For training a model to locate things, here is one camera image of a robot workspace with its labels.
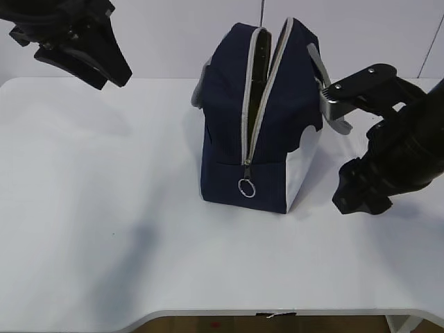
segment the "lunch bag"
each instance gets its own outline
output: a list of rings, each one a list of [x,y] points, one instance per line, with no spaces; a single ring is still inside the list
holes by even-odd
[[[320,67],[318,38],[297,19],[286,20],[273,57],[265,28],[232,27],[192,101],[205,114],[204,200],[289,211],[323,128]]]

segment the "metal key ring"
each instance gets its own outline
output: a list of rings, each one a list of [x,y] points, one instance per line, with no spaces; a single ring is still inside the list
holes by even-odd
[[[251,186],[251,189],[253,190],[253,194],[248,195],[247,193],[245,193],[245,191],[242,189],[243,182],[246,182],[247,184],[249,184]],[[245,196],[246,198],[254,198],[256,196],[256,186],[249,179],[245,179],[245,178],[241,179],[237,183],[237,187],[239,188],[239,191],[242,193],[242,195]]]

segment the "zipper pull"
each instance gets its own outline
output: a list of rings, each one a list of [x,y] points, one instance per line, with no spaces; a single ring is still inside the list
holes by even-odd
[[[239,188],[239,191],[242,193],[243,196],[245,196],[246,198],[254,198],[256,196],[256,186],[253,184],[253,182],[251,181],[251,161],[250,160],[246,160],[244,162],[244,166],[245,166],[245,170],[244,170],[244,178],[242,178],[238,183],[237,183],[237,187]],[[251,187],[251,194],[248,194],[244,191],[243,185],[244,183],[246,185],[249,185]]]
[[[251,179],[251,170],[250,170],[251,161],[250,160],[246,160],[245,163],[244,163],[244,166],[245,166],[244,179],[245,180],[250,180]]]

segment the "floor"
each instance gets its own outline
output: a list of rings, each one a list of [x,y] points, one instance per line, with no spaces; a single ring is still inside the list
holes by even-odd
[[[134,333],[390,333],[383,316],[167,317]],[[423,321],[413,333],[444,333]]]

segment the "white table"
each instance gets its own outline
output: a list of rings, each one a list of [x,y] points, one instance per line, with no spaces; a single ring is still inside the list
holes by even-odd
[[[195,80],[0,89],[0,331],[127,332],[158,316],[405,314],[444,325],[444,177],[384,216],[342,216],[326,128],[289,215],[199,196]],[[421,81],[425,89],[437,81]]]

